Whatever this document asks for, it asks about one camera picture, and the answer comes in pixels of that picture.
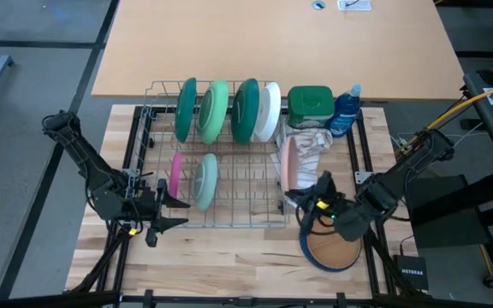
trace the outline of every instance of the wooden table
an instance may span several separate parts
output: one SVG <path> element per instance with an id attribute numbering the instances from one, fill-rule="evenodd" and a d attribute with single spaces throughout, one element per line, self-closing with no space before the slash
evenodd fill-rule
<path id="1" fill-rule="evenodd" d="M 122 165 L 133 110 L 132 105 L 114 105 L 110 114 L 101 155 L 116 169 Z M 363 111 L 373 167 L 386 171 L 395 163 L 395 157 L 383 109 Z M 359 134 L 356 126 L 353 129 L 362 170 Z M 319 171 L 323 169 L 332 171 L 338 188 L 348 197 L 354 195 L 345 138 L 335 139 L 330 150 L 321 156 Z M 336 293 L 345 293 L 348 299 L 370 299 L 365 252 L 344 272 L 316 269 L 304 258 L 298 241 L 299 227 L 293 214 L 289 215 L 286 228 L 173 228 L 159 237 L 156 248 L 146 245 L 144 235 L 134 237 L 128 248 L 122 291 L 126 295 L 141 295 L 145 289 L 153 289 L 158 296 L 313 299 L 333 299 Z M 407 216 L 406 208 L 400 206 L 395 215 Z M 385 230 L 390 254 L 398 253 L 400 241 L 412 234 L 407 222 L 387 221 Z M 87 206 L 66 288 L 76 286 L 98 261 L 106 234 L 104 222 Z M 407 255 L 417 255 L 413 239 L 405 241 L 404 250 Z M 385 292 L 383 268 L 374 254 L 380 290 Z M 110 266 L 109 281 L 113 281 L 115 269 L 116 258 Z"/>
<path id="2" fill-rule="evenodd" d="M 122 0 L 92 89 L 140 97 L 154 80 L 363 86 L 366 100 L 458 99 L 462 70 L 432 0 Z"/>

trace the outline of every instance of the dish soap bottle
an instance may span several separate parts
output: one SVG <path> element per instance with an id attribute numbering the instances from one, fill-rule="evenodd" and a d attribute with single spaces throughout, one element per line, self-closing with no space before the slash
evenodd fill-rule
<path id="1" fill-rule="evenodd" d="M 340 95 L 334 102 L 334 115 L 326 122 L 326 129 L 332 137 L 345 135 L 357 119 L 360 109 L 360 85 L 356 84 L 350 92 Z"/>

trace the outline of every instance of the gray floor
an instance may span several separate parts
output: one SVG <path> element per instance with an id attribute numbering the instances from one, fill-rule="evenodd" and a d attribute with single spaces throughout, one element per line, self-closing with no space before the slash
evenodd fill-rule
<path id="1" fill-rule="evenodd" d="M 2 0 L 0 39 L 93 42 L 109 3 L 110 0 Z M 439 13 L 456 50 L 493 50 L 493 9 L 440 8 Z M 10 54 L 16 61 L 0 83 L 0 275 L 52 150 L 53 142 L 41 133 L 40 120 L 69 107 L 89 53 L 0 48 L 0 55 Z M 460 62 L 464 70 L 493 65 L 492 61 L 475 59 Z M 98 149 L 110 106 L 140 101 L 92 98 L 88 93 L 93 79 L 79 116 L 84 135 Z M 447 105 L 390 103 L 383 107 L 391 133 L 397 136 L 420 129 L 420 123 L 429 123 Z M 470 110 L 462 117 L 476 114 Z M 446 133 L 465 132 L 455 122 L 447 126 Z M 493 172 L 493 145 L 485 135 L 466 138 L 453 162 L 435 165 L 434 169 L 442 175 L 465 174 L 469 181 L 480 179 Z M 62 291 L 85 204 L 82 185 L 77 168 L 64 155 L 12 296 Z M 486 268 L 477 246 L 424 249 L 420 254 L 427 260 L 434 296 L 493 303 L 493 292 L 480 283 Z"/>

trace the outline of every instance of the yellow cable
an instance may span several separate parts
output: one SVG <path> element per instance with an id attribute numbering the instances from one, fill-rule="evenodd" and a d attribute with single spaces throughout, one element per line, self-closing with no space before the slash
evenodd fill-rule
<path id="1" fill-rule="evenodd" d="M 442 114 L 441 116 L 439 116 L 435 121 L 433 121 L 431 124 L 429 124 L 429 126 L 427 127 L 427 129 L 432 129 L 434 128 L 435 126 L 437 126 L 440 122 L 444 121 L 446 118 L 448 118 L 449 116 L 451 116 L 454 112 L 456 112 L 457 110 L 460 110 L 470 104 L 473 104 L 474 102 L 478 101 L 480 98 L 485 98 L 487 96 L 489 96 L 490 94 L 493 94 L 493 89 L 492 90 L 489 90 L 487 92 L 484 92 L 482 94 L 478 94 L 476 97 L 473 97 L 473 98 L 469 98 L 467 99 L 465 102 L 461 103 L 461 104 L 458 104 L 457 106 L 455 106 L 454 108 L 448 110 L 447 112 L 445 112 L 444 114 Z M 412 137 L 405 145 L 403 145 L 401 148 L 399 148 L 395 154 L 399 154 L 400 152 L 402 152 L 404 149 L 406 149 L 410 144 L 412 144 L 412 142 L 414 142 L 414 140 L 416 140 L 416 136 Z"/>
<path id="2" fill-rule="evenodd" d="M 484 263 L 486 264 L 486 269 L 488 270 L 488 275 L 492 275 L 492 268 L 490 267 L 490 261 L 488 260 L 488 256 L 486 255 L 486 250 L 483 245 L 479 245 L 480 252 L 483 254 Z"/>

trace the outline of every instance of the dish rack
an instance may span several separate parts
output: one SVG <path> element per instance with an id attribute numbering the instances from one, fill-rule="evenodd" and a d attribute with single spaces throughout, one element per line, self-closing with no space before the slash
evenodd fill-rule
<path id="1" fill-rule="evenodd" d="M 153 81 L 146 89 L 142 114 L 133 148 L 133 162 L 140 162 L 142 174 L 150 187 L 159 179 L 169 183 L 172 157 L 182 153 L 180 185 L 177 198 L 191 205 L 190 209 L 163 208 L 163 215 L 187 218 L 184 228 L 284 228 L 288 206 L 279 187 L 280 165 L 275 140 L 251 140 L 247 145 L 234 142 L 230 114 L 235 91 L 242 81 L 228 81 L 229 106 L 222 130 L 216 141 L 206 145 L 200 141 L 196 125 L 199 106 L 211 80 L 197 81 L 197 99 L 193 119 L 185 143 L 174 134 L 175 110 L 185 80 Z M 262 89 L 270 81 L 259 81 Z M 200 211 L 193 199 L 192 179 L 203 156 L 217 156 L 217 189 L 211 206 Z"/>

